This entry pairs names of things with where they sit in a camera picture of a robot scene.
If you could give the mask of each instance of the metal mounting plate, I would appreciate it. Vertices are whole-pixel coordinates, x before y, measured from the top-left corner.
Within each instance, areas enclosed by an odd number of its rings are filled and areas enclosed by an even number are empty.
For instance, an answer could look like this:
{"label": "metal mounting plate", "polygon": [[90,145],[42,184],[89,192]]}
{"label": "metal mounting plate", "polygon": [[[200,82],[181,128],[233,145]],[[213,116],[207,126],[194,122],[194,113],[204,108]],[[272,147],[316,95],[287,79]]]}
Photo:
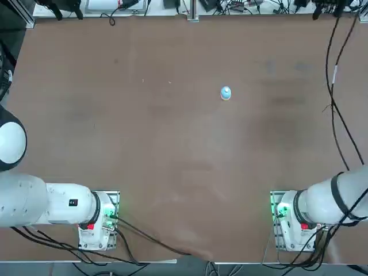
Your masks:
{"label": "metal mounting plate", "polygon": [[285,242],[283,240],[283,234],[281,225],[276,219],[275,208],[281,202],[283,195],[287,191],[271,191],[270,199],[271,199],[271,212],[272,212],[272,221],[274,222],[274,236],[275,236],[275,246],[277,250],[286,251]]}

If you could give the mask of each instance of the black band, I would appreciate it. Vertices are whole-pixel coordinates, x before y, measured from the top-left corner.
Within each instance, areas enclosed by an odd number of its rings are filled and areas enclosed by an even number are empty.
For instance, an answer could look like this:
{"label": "black band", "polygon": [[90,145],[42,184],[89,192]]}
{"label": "black band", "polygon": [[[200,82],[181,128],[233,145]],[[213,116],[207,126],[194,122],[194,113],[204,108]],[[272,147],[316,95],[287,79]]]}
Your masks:
{"label": "black band", "polygon": [[304,190],[297,191],[297,194],[294,197],[294,201],[293,201],[294,214],[295,214],[295,217],[297,218],[297,220],[299,221],[299,223],[309,224],[309,222],[306,219],[304,219],[303,215],[301,214],[301,212],[299,210],[299,204],[298,204],[299,203],[299,197],[300,197],[300,195],[303,191]]}
{"label": "black band", "polygon": [[101,202],[99,200],[97,193],[95,191],[91,191],[91,193],[96,199],[96,210],[94,211],[93,217],[87,224],[95,224],[99,216],[99,211],[101,210]]}
{"label": "black band", "polygon": [[357,217],[354,216],[352,213],[349,212],[348,207],[346,207],[339,189],[338,189],[338,177],[340,174],[342,174],[343,172],[338,173],[337,175],[335,175],[333,178],[331,178],[331,193],[332,196],[334,197],[334,200],[337,204],[337,206],[339,207],[339,209],[341,210],[341,212],[347,216],[348,218],[350,218],[350,220],[353,221],[361,221],[361,220],[365,220],[367,217]]}

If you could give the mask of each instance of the electronic device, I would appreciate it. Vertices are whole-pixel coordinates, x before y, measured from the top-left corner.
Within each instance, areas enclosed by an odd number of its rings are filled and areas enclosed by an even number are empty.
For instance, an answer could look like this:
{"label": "electronic device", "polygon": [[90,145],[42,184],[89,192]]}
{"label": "electronic device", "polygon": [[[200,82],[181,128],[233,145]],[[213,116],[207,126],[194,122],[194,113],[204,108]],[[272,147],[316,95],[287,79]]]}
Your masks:
{"label": "electronic device", "polygon": [[79,20],[83,19],[83,13],[80,10],[81,0],[35,0],[35,2],[51,10],[57,20],[63,19],[60,10],[75,13]]}
{"label": "electronic device", "polygon": [[163,7],[165,9],[178,9],[180,7],[180,0],[163,0]]}
{"label": "electronic device", "polygon": [[220,4],[219,0],[200,0],[200,3],[206,12],[209,12]]}

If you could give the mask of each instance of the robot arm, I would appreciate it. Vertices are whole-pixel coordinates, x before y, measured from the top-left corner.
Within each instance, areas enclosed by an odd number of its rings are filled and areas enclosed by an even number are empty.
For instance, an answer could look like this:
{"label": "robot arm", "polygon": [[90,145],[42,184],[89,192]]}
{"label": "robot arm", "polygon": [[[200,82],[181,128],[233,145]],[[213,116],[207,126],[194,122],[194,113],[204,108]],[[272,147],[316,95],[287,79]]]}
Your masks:
{"label": "robot arm", "polygon": [[9,170],[22,160],[26,146],[22,123],[0,105],[0,227],[78,224],[79,247],[114,249],[117,221],[111,215],[118,215],[119,192],[12,174]]}
{"label": "robot arm", "polygon": [[25,174],[0,173],[0,227],[78,224],[79,247],[113,249],[117,205],[104,191],[73,183],[45,183]]}
{"label": "robot arm", "polygon": [[285,249],[313,251],[317,224],[336,225],[347,215],[344,224],[368,218],[368,195],[354,210],[349,210],[368,188],[368,166],[338,174],[306,190],[286,191],[275,213],[281,225]]}

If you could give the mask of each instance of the black cable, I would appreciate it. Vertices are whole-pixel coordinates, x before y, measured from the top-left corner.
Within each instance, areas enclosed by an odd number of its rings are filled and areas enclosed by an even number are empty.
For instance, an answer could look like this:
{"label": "black cable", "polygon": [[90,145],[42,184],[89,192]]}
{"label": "black cable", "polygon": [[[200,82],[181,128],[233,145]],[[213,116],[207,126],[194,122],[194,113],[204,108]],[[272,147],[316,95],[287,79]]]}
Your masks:
{"label": "black cable", "polygon": [[246,7],[244,7],[244,10],[247,10],[251,15],[253,15],[253,12],[251,12],[250,10],[248,10]]}
{"label": "black cable", "polygon": [[75,263],[71,263],[77,270],[79,270],[80,273],[82,273],[84,276],[89,276],[87,273],[85,273],[83,270],[81,270]]}
{"label": "black cable", "polygon": [[353,270],[355,270],[357,272],[360,272],[360,273],[362,273],[364,275],[368,275],[368,271],[367,270],[365,270],[365,269],[363,269],[360,266],[357,266],[355,264],[348,264],[347,267],[349,267],[350,269],[353,269]]}
{"label": "black cable", "polygon": [[148,7],[150,6],[151,0],[148,0],[147,2],[147,8],[145,9],[144,16],[147,15]]}
{"label": "black cable", "polygon": [[[87,273],[85,273],[83,270],[81,270],[75,263],[72,263],[72,265],[73,266],[75,266],[75,268],[76,269],[78,269],[79,270],[79,272],[80,273],[82,273],[83,275],[85,275],[85,276],[90,276],[90,275],[88,275]],[[148,264],[146,264],[146,265],[144,265],[143,267],[140,267],[139,269],[137,269],[136,271],[134,271],[134,272],[132,272],[132,273],[130,273],[130,274],[128,274],[127,276],[132,276],[132,275],[134,275],[134,274],[136,274],[136,273],[138,273],[139,271],[141,271],[142,269],[144,269],[144,268],[146,268],[147,266],[149,265],[149,263]],[[110,274],[112,274],[113,276],[119,276],[117,273],[115,273],[115,272],[110,272],[110,271],[100,271],[100,272],[97,272],[97,273],[95,273],[95,274],[93,274],[93,276],[100,276],[100,275],[110,275]]]}
{"label": "black cable", "polygon": [[139,271],[141,271],[142,269],[145,269],[147,266],[149,265],[149,263],[147,263],[145,266],[140,267],[139,269],[137,269],[136,271],[133,271],[132,273],[128,274],[127,276],[132,276],[136,273],[138,273]]}
{"label": "black cable", "polygon": [[132,254],[132,251],[131,251],[131,249],[129,248],[128,241],[127,241],[127,239],[125,238],[124,234],[123,234],[119,229],[117,229],[117,228],[115,229],[115,231],[116,231],[116,232],[119,234],[119,236],[122,238],[122,240],[123,240],[123,242],[124,242],[124,244],[125,244],[126,252],[128,253],[128,255],[129,255],[129,257],[130,257],[131,261],[132,261],[133,263],[135,263],[136,265],[138,265],[138,266],[145,266],[145,264],[144,264],[144,263],[140,263],[140,262],[138,262],[138,261],[136,260],[136,258],[134,258],[133,254]]}
{"label": "black cable", "polygon": [[[344,44],[343,44],[342,48],[340,49],[338,58],[337,58],[336,63],[335,63],[335,70],[337,69],[337,66],[339,64],[339,60],[341,58],[341,55],[342,55],[342,53],[344,51],[344,48],[345,48],[345,46],[346,46],[346,44],[347,44],[347,42],[348,42],[348,40],[350,38],[350,35],[352,33],[352,30],[354,29],[354,26],[355,26],[355,23],[356,23],[358,17],[359,17],[359,11],[356,13],[355,18],[354,18],[354,21],[353,21],[353,23],[351,25],[351,28],[349,30],[349,33],[348,33],[348,35],[347,35],[347,37],[346,37],[346,39],[344,41]],[[325,78],[326,78],[326,83],[327,83],[327,89],[328,89],[329,95],[331,97],[331,106],[332,106],[331,109],[332,110],[333,110],[333,108],[336,109],[336,112],[338,113],[338,115],[339,115],[339,117],[341,119],[341,122],[343,123],[343,126],[344,126],[344,128],[345,128],[345,130],[346,130],[346,132],[347,132],[347,134],[349,136],[349,139],[351,140],[351,142],[352,142],[352,144],[353,144],[353,146],[355,148],[355,152],[358,155],[358,158],[361,161],[361,164],[364,165],[364,161],[363,161],[362,155],[359,152],[358,146],[357,146],[355,140],[352,138],[351,133],[350,133],[350,131],[349,131],[349,129],[348,129],[346,123],[345,123],[345,120],[344,120],[344,118],[343,118],[343,116],[342,116],[342,114],[341,114],[341,112],[340,112],[340,110],[339,110],[339,108],[338,108],[338,106],[337,106],[337,104],[335,102],[333,90],[332,90],[332,87],[330,86],[330,83],[329,83],[329,77],[328,77],[328,59],[329,59],[329,53],[330,53],[331,46],[332,46],[332,40],[334,39],[334,35],[335,35],[335,32],[336,32],[336,28],[338,27],[339,21],[340,21],[340,17],[337,17],[336,22],[335,22],[335,26],[333,27],[333,30],[332,30],[332,33],[331,33],[331,37],[329,38],[329,42],[328,42],[326,59],[325,59]],[[343,155],[340,154],[340,156],[343,159],[343,162],[346,163],[346,161],[344,161]]]}
{"label": "black cable", "polygon": [[255,6],[257,7],[258,13],[260,14],[260,7],[259,7],[257,1],[256,0],[253,0],[253,1],[254,1]]}
{"label": "black cable", "polygon": [[300,257],[300,255],[303,253],[303,250],[304,250],[304,249],[305,249],[305,247],[308,245],[308,243],[310,242],[310,240],[311,240],[314,236],[316,236],[319,232],[321,232],[324,228],[325,228],[325,227],[321,227],[321,228],[320,228],[320,229],[318,229],[315,233],[313,233],[313,235],[312,235],[311,237],[309,237],[309,239],[306,241],[306,243],[304,244],[304,246],[302,247],[302,249],[299,251],[299,253],[298,253],[298,254],[297,254],[297,256],[292,260],[292,262],[291,262],[291,263],[280,263],[280,264],[278,264],[278,265],[283,266],[283,267],[268,266],[268,265],[266,265],[266,264],[262,264],[262,265],[263,265],[263,266],[266,266],[266,267],[268,267],[268,268],[270,268],[270,269],[276,269],[276,270],[284,270],[284,269],[286,269],[286,268],[288,268],[288,267],[308,267],[308,266],[313,265],[314,263],[313,263],[312,259],[313,259],[313,256],[314,256],[314,253],[315,253],[315,252],[311,253],[311,255],[309,256],[309,258],[308,258],[307,260],[305,260],[305,261],[303,261],[303,262],[301,262],[301,263],[297,263],[297,264],[295,264],[295,262],[296,262],[296,260]]}
{"label": "black cable", "polygon": [[60,245],[61,247],[65,248],[67,251],[69,251],[70,253],[72,253],[74,256],[76,256],[81,262],[83,263],[86,263],[88,265],[95,265],[95,266],[106,266],[107,263],[105,264],[102,264],[102,263],[95,263],[94,261],[92,261],[83,251],[81,251],[80,253],[83,254],[83,256],[86,257],[86,259],[89,261],[85,261],[84,259],[82,259],[80,256],[78,256],[78,254],[74,253],[72,251],[72,249],[78,249],[76,247],[73,247],[72,245],[70,244],[67,244],[67,243],[61,243],[61,242],[58,242],[56,240],[54,240],[53,238],[49,237],[48,235],[46,235],[44,232],[40,231],[40,230],[37,230],[38,233],[40,233],[41,235],[45,236],[45,238],[43,237],[40,237],[40,236],[37,236],[36,234],[32,233],[26,226],[23,226],[23,229],[26,230],[26,232],[28,234],[30,234],[32,237],[36,238],[36,239],[39,239],[39,240],[43,240],[45,242],[50,242],[50,243],[54,243],[54,244],[58,244]]}
{"label": "black cable", "polygon": [[161,245],[162,247],[174,252],[174,253],[177,253],[177,254],[180,254],[180,255],[184,255],[184,256],[190,256],[191,254],[190,253],[186,253],[186,252],[182,252],[182,251],[179,251],[179,250],[176,250],[164,243],[162,243],[160,240],[158,239],[155,239],[154,237],[150,236],[149,234],[146,234],[145,232],[143,232],[142,230],[139,230],[138,228],[136,228],[134,225],[130,224],[129,222],[123,220],[122,218],[119,218],[117,216],[110,216],[111,218],[113,219],[118,219],[119,221],[121,221],[122,223],[126,224],[127,226],[131,227],[132,229],[134,229],[135,231],[137,231],[139,234],[141,234],[142,236],[146,237],[147,239],[149,239],[150,241],[152,242],[155,242],[159,245]]}
{"label": "black cable", "polygon": [[117,11],[117,10],[125,10],[122,5],[120,5],[119,7],[117,7],[116,9],[113,10],[113,12],[111,14],[107,14],[107,13],[101,13],[101,15],[99,16],[100,18],[102,18],[102,16],[106,16],[106,17],[109,17],[109,23],[110,23],[110,26],[115,26],[115,18],[113,18],[113,15],[114,13]]}
{"label": "black cable", "polygon": [[[38,244],[41,244],[41,245],[44,245],[44,246],[47,246],[47,247],[51,247],[51,248],[55,248],[55,249],[58,249],[58,250],[67,250],[69,251],[68,249],[65,249],[63,247],[60,247],[60,246],[55,246],[53,244],[48,244],[48,243],[45,243],[43,241],[39,241],[39,240],[36,240],[32,237],[29,237],[28,235],[26,235],[25,233],[23,233],[22,231],[20,231],[19,229],[17,229],[16,227],[10,227],[12,230],[14,230],[15,232],[17,232],[19,235],[21,235],[22,237],[24,237],[25,239],[27,240],[30,240],[34,243],[38,243]],[[102,253],[99,253],[99,252],[95,252],[95,251],[90,251],[90,250],[84,250],[84,249],[80,249],[80,248],[75,248],[75,247],[71,247],[72,251],[79,251],[79,252],[87,252],[87,253],[90,253],[90,254],[93,254],[93,255],[97,255],[97,256],[101,256],[101,257],[105,257],[105,258],[108,258],[108,259],[111,259],[111,260],[118,260],[120,262],[124,262],[124,263],[130,263],[130,264],[133,264],[133,262],[130,262],[128,260],[123,260],[121,258],[117,258],[117,257],[113,257],[113,256],[109,256],[109,255],[105,255],[105,254],[102,254]]]}

